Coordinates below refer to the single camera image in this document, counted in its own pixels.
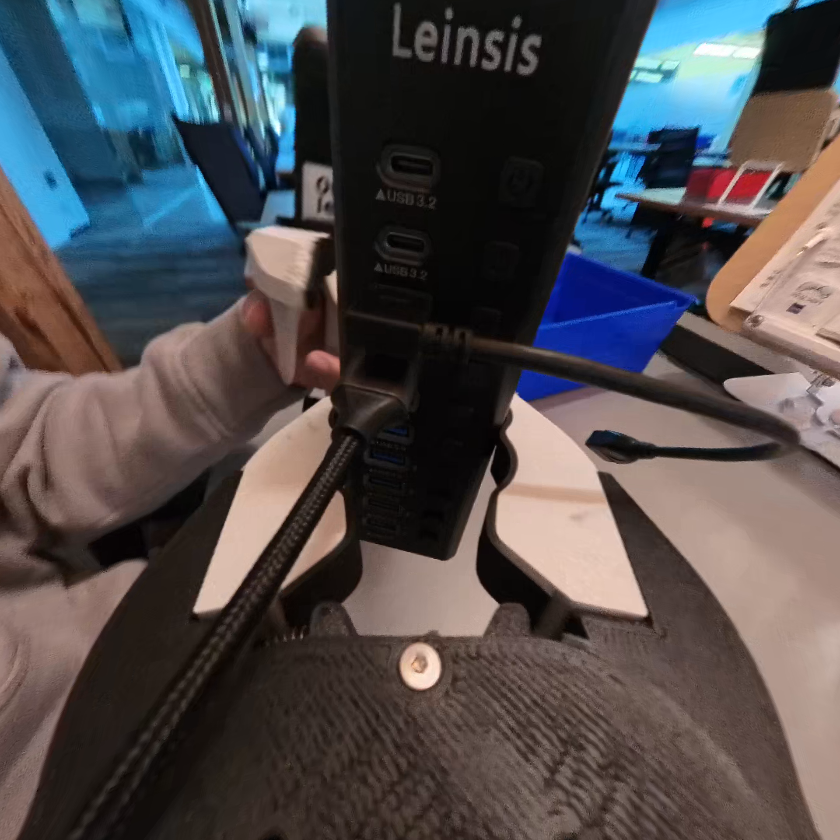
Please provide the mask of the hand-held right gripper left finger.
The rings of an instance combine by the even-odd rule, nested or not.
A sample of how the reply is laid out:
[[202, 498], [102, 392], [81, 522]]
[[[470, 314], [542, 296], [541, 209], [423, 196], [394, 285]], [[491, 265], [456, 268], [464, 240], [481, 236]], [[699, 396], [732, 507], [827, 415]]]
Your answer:
[[[332, 429], [327, 398], [275, 432], [241, 473], [216, 548], [193, 606], [218, 614], [287, 520], [327, 454]], [[361, 581], [361, 545], [339, 491], [306, 542], [280, 590], [286, 617], [309, 617], [322, 602], [345, 602]]]

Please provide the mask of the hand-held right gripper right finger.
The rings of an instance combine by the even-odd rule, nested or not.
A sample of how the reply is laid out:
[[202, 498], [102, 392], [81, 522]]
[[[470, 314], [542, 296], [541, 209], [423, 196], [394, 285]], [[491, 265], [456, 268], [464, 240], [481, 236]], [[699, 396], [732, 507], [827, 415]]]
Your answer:
[[533, 625], [551, 604], [575, 616], [646, 622], [640, 584], [597, 469], [582, 448], [518, 395], [499, 432], [476, 556], [497, 603]]

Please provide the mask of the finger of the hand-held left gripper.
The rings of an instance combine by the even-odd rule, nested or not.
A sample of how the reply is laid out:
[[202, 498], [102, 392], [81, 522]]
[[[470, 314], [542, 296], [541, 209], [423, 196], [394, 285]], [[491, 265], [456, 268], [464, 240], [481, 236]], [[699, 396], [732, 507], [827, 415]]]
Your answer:
[[338, 275], [330, 234], [300, 227], [267, 226], [245, 240], [245, 278], [268, 300], [276, 362], [282, 381], [296, 378], [301, 318], [322, 309], [323, 345], [338, 353]]

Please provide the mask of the long black USB hub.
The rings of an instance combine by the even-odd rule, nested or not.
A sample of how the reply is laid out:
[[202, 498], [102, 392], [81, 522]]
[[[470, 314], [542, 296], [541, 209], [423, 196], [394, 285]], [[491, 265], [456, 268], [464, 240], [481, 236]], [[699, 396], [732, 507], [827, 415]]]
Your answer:
[[520, 371], [384, 320], [530, 344], [656, 2], [329, 2], [343, 372], [416, 373], [349, 500], [368, 542], [451, 559]]

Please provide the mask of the person's left forearm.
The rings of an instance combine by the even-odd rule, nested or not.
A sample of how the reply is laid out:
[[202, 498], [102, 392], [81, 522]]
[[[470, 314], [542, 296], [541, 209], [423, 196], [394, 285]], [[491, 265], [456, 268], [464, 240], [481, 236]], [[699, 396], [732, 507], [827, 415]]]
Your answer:
[[55, 547], [161, 506], [295, 400], [252, 292], [150, 343], [117, 373], [25, 368], [2, 337], [2, 595], [59, 578]]

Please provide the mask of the white desk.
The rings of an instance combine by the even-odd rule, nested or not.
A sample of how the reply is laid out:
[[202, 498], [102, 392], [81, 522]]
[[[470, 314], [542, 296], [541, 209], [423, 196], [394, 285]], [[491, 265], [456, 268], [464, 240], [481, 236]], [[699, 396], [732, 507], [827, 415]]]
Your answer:
[[[808, 452], [744, 465], [657, 459], [611, 473], [711, 589], [749, 647], [823, 838], [839, 829], [838, 472]], [[487, 477], [449, 561], [362, 544], [345, 603], [362, 634], [478, 635], [494, 602], [475, 551]]]

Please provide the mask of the person's left hand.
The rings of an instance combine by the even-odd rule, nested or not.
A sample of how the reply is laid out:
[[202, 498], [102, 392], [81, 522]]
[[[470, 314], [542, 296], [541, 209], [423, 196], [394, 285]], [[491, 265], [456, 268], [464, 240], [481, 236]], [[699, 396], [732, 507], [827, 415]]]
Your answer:
[[[281, 373], [277, 360], [275, 322], [270, 300], [259, 290], [251, 290], [242, 300], [240, 315], [245, 330], [256, 339], [264, 355]], [[294, 376], [283, 382], [306, 391], [321, 389], [330, 393], [340, 379], [338, 356], [326, 351], [324, 343], [324, 303], [303, 311], [297, 322], [296, 368]]]

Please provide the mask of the blue plastic bin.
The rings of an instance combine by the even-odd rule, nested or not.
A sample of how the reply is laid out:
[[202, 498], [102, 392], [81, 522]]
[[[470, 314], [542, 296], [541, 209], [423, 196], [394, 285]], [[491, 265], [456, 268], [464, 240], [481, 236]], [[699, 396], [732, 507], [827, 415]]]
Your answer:
[[642, 373], [697, 299], [567, 254], [533, 346]]

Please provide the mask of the white stand base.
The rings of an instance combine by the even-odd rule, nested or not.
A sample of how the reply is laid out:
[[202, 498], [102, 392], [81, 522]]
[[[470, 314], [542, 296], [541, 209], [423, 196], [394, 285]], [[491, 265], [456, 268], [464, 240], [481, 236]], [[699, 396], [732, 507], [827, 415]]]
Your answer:
[[839, 469], [839, 384], [824, 374], [800, 372], [732, 378], [725, 391], [794, 426], [801, 444]]

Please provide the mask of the person's grey clothing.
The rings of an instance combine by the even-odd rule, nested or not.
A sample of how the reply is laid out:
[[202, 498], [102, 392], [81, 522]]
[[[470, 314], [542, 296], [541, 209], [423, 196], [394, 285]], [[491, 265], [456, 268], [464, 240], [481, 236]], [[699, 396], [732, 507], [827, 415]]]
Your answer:
[[2, 786], [60, 708], [91, 647], [146, 562], [70, 581], [44, 560], [2, 559]]

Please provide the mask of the wooden document board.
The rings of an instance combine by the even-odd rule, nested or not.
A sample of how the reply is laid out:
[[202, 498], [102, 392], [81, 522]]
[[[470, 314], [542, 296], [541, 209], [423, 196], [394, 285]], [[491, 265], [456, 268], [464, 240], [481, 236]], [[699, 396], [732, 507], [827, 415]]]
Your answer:
[[754, 94], [731, 134], [728, 162], [772, 163], [785, 173], [803, 173], [837, 136], [838, 114], [831, 88]]
[[747, 316], [732, 302], [789, 243], [838, 179], [839, 139], [835, 138], [711, 282], [706, 308], [710, 320], [719, 328], [729, 333], [741, 332]]

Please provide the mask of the printed instruction sheet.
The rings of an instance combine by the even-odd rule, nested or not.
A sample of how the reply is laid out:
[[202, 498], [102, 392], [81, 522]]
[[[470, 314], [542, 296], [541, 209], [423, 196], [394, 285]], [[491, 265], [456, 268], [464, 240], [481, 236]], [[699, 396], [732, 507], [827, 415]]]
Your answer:
[[755, 340], [820, 370], [838, 368], [838, 183], [731, 308]]

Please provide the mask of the wooden topped table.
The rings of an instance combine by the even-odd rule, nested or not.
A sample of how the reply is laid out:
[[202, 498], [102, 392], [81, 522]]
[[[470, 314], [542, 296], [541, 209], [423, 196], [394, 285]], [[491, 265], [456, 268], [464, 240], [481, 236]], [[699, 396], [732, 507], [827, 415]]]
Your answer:
[[637, 209], [661, 216], [654, 226], [642, 276], [655, 279], [670, 250], [684, 239], [691, 244], [711, 245], [731, 257], [751, 232], [767, 218], [779, 200], [761, 200], [757, 206], [736, 203], [703, 203], [685, 197], [684, 188], [655, 188], [619, 192], [616, 198]]

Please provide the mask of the red plastic bin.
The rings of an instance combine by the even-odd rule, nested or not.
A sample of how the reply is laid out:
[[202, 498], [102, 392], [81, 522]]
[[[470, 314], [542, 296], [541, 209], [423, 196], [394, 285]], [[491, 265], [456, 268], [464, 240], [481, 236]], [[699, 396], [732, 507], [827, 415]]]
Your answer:
[[754, 207], [781, 173], [778, 165], [747, 162], [740, 167], [701, 166], [689, 175], [683, 200]]

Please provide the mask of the wooden post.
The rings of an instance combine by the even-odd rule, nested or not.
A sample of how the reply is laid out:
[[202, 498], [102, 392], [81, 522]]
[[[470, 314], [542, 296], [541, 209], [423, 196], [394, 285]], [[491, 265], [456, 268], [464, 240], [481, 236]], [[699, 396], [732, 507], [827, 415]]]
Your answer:
[[31, 369], [73, 375], [122, 369], [4, 171], [1, 332]]

